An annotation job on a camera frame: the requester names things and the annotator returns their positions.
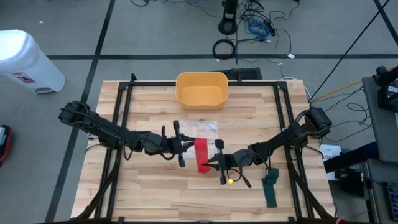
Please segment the plastic bag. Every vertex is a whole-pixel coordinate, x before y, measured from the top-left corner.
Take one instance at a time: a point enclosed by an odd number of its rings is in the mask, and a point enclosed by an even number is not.
[[[194,138],[206,138],[208,159],[217,153],[218,121],[180,121],[180,132]],[[195,158],[195,148],[189,148],[183,155],[184,158]]]

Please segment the black keyboard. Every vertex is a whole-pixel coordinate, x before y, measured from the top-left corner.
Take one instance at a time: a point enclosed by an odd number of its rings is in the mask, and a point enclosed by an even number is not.
[[[238,76],[242,80],[262,80],[260,68],[232,68],[216,72],[224,73],[229,80],[237,80]]]
[[[392,182],[383,182],[384,192],[386,194],[387,207],[390,210],[390,217],[398,221],[398,184]]]

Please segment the black floor line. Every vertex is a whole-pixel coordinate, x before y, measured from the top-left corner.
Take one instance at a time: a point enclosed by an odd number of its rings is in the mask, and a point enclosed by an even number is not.
[[[295,59],[340,59],[341,54],[295,54]],[[94,55],[48,55],[51,60],[89,60]],[[240,59],[287,59],[286,55],[240,54]],[[397,59],[398,54],[348,54],[344,59]],[[99,60],[198,60],[214,59],[213,54],[176,54],[176,55],[100,55]]]
[[[94,54],[93,60],[91,62],[90,71],[88,72],[88,75],[87,75],[85,88],[83,90],[83,93],[81,94],[80,101],[82,103],[86,103],[87,99],[88,99],[88,94],[90,92],[91,85],[93,83],[95,71],[96,71],[96,68],[98,65],[99,56],[101,54],[102,47],[104,45],[106,31],[108,30],[108,26],[109,26],[109,22],[111,20],[115,1],[116,0],[110,0],[110,2],[109,2],[109,6],[108,6],[108,10],[106,12],[104,24],[102,26],[101,34],[99,35],[98,43],[97,43],[97,46],[95,49],[95,54]],[[53,195],[51,198],[50,206],[47,211],[47,216],[45,217],[46,223],[53,222],[55,215],[57,213],[57,208],[58,208],[58,205],[59,205],[59,202],[61,199],[63,186],[65,184],[65,179],[67,178],[68,169],[69,169],[70,161],[72,159],[73,150],[75,148],[78,132],[79,132],[78,128],[72,129],[72,133],[69,138],[67,150],[65,151],[65,155],[63,157],[63,161],[62,161],[60,173],[58,175],[57,183],[55,184],[55,189],[54,189],[54,192],[53,192]]]
[[[388,16],[387,16],[386,12],[384,11],[383,7],[381,6],[380,1],[379,0],[374,0],[374,3],[376,5],[377,9],[379,10],[381,17],[383,18],[384,23],[386,24],[388,30],[390,31],[392,38],[394,39],[394,41],[396,42],[396,44],[398,46],[398,35],[397,35],[397,32],[394,29],[394,27],[392,26],[392,24],[390,22],[390,19],[388,18]]]

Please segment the yellow cable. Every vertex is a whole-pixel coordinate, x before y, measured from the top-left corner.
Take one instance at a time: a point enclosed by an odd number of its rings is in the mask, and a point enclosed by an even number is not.
[[[389,68],[387,68],[386,70],[389,72],[389,71],[391,71],[391,70],[394,69],[394,68],[396,68],[396,66],[389,67]],[[324,98],[324,97],[326,97],[326,96],[328,96],[328,95],[330,95],[330,94],[334,94],[334,93],[336,93],[336,92],[338,92],[338,91],[345,90],[345,89],[347,89],[347,88],[349,88],[349,87],[351,87],[351,86],[353,86],[353,85],[356,85],[356,84],[358,84],[358,83],[361,83],[361,82],[362,82],[362,80],[356,81],[356,82],[354,82],[354,83],[352,83],[352,84],[349,84],[349,85],[343,86],[343,87],[341,87],[341,88],[338,88],[337,90],[330,91],[330,92],[328,92],[327,94],[324,94],[324,95],[319,96],[318,98],[316,98],[316,99],[314,99],[314,100],[311,100],[310,103],[314,103],[314,102],[316,102],[317,100],[322,99],[322,98]]]

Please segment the white trash can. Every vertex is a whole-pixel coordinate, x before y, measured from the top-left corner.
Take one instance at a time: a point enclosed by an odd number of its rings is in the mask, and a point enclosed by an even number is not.
[[[34,93],[58,92],[65,84],[62,72],[21,30],[0,31],[0,74]]]

